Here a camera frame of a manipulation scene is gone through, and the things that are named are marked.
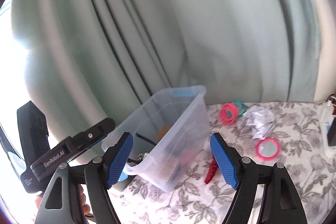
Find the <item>clear plastic bin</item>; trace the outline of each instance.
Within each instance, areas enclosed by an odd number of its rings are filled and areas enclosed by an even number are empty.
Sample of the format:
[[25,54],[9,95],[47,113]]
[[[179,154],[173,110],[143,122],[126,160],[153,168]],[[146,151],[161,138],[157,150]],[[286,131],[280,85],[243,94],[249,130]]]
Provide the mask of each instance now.
[[[124,172],[140,175],[155,186],[170,192],[195,160],[210,134],[210,125],[202,85],[164,89],[155,93],[141,107],[111,132],[102,142],[106,151],[116,144],[124,132],[133,135],[134,145],[129,156],[136,160],[140,153],[149,155],[138,165],[126,164]],[[157,142],[163,126],[171,126]],[[136,133],[157,143],[140,139]]]

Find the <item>red pen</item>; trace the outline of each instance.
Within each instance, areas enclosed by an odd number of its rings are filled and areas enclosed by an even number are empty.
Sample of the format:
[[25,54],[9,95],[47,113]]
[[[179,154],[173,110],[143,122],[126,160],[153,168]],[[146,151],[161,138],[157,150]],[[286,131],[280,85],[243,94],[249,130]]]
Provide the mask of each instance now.
[[212,158],[213,158],[213,160],[212,160],[212,162],[210,164],[210,168],[209,168],[208,174],[207,174],[207,176],[206,176],[206,178],[204,180],[205,184],[208,184],[212,180],[212,178],[215,176],[216,171],[218,169],[218,164],[217,164],[217,162],[215,160],[215,157],[213,155],[212,155]]

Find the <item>teal ring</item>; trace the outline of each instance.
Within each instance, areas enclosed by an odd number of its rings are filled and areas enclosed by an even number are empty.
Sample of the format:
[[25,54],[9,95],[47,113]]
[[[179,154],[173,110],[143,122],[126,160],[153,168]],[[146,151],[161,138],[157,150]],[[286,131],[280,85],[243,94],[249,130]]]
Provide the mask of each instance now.
[[240,100],[233,100],[232,103],[238,107],[238,111],[239,111],[238,118],[242,117],[243,114],[247,111],[247,105],[245,105]]

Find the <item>finger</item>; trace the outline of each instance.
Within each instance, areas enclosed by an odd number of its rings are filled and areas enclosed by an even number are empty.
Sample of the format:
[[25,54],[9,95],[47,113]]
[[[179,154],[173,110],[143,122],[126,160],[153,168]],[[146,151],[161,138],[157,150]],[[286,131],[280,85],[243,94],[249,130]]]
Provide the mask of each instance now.
[[85,202],[86,202],[86,196],[85,196],[85,194],[82,194],[81,195],[81,204],[82,204],[82,206],[84,206]]
[[42,201],[42,197],[43,197],[43,193],[39,194],[38,196],[36,196],[35,205],[36,205],[37,209],[40,207],[40,204],[41,204],[41,201]]
[[86,215],[86,214],[88,214],[89,212],[90,212],[90,206],[88,205],[88,204],[84,204],[84,206],[83,206],[83,212],[84,212],[84,214]]
[[79,190],[79,195],[82,195],[84,193],[84,189],[82,187],[82,185],[78,185],[78,190]]

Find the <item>round mirror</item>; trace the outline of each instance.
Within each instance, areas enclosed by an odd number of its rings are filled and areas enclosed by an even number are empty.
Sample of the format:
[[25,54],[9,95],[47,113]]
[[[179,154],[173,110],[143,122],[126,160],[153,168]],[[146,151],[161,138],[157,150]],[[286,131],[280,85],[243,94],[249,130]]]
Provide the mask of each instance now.
[[279,152],[280,144],[275,139],[266,138],[256,146],[256,154],[263,160],[272,160],[278,156]]

